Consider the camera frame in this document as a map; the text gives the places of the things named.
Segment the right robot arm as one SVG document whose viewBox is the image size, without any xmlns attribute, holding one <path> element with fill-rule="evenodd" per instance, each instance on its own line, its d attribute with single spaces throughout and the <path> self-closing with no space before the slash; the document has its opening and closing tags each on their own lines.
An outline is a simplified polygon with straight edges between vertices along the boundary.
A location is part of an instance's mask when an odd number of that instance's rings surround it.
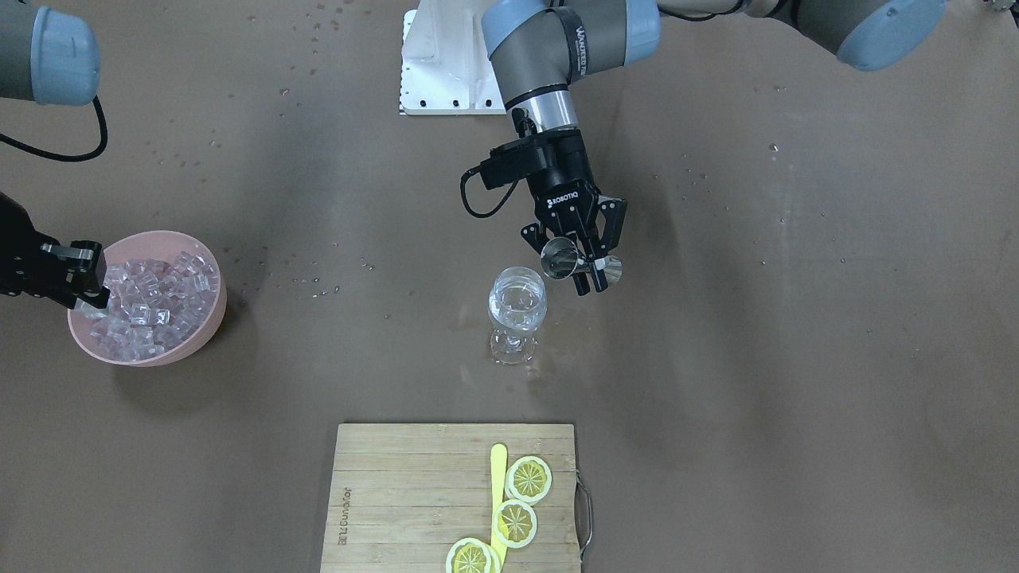
<svg viewBox="0 0 1019 573">
<path fill-rule="evenodd" d="M 86 21 L 26 1 L 4 1 L 1 7 L 1 95 L 40 105 L 84 106 L 95 110 L 100 140 L 83 154 L 58 154 L 3 135 L 2 142 L 33 156 L 66 163 L 98 158 L 109 134 L 98 98 L 100 49 Z M 74 310 L 105 310 L 111 296 L 104 287 L 104 248 L 76 240 L 61 244 L 36 229 L 28 211 L 7 193 L 1 196 L 1 293 L 50 298 Z"/>
</svg>

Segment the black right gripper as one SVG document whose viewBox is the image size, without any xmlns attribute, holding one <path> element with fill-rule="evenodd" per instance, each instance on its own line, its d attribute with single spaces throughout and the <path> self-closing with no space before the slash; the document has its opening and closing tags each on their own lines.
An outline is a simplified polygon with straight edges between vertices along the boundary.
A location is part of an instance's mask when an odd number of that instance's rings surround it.
<svg viewBox="0 0 1019 573">
<path fill-rule="evenodd" d="M 91 240 L 62 246 L 36 231 L 25 208 L 1 193 L 1 293 L 50 298 L 73 310 L 83 303 L 107 309 L 110 291 L 104 287 L 104 248 Z"/>
</svg>

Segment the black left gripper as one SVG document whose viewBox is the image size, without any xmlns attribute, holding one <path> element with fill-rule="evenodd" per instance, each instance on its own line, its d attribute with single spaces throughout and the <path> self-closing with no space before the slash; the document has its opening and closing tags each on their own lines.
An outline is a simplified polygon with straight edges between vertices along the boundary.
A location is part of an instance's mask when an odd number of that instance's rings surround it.
<svg viewBox="0 0 1019 573">
<path fill-rule="evenodd" d="M 536 161 L 525 174 L 534 200 L 535 231 L 524 241 L 542 251 L 553 238 L 568 236 L 572 282 L 579 296 L 609 287 L 605 258 L 621 240 L 627 203 L 603 195 L 594 181 L 581 131 L 546 131 L 521 138 L 525 158 Z"/>
</svg>

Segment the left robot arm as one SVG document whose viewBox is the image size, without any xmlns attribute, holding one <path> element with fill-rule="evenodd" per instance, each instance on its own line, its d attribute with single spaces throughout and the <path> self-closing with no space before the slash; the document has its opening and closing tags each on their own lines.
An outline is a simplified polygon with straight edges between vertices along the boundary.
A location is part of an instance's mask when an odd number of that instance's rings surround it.
<svg viewBox="0 0 1019 573">
<path fill-rule="evenodd" d="M 521 238 L 553 280 L 579 296 L 621 276 L 614 257 L 626 200 L 594 181 L 570 94 L 572 84 L 658 50 L 662 19 L 702 22 L 732 14 L 780 21 L 863 72 L 887 68 L 938 25 L 943 1 L 498 1 L 482 16 L 489 62 L 513 141 L 463 174 L 487 189 L 525 183 L 535 221 Z"/>
</svg>

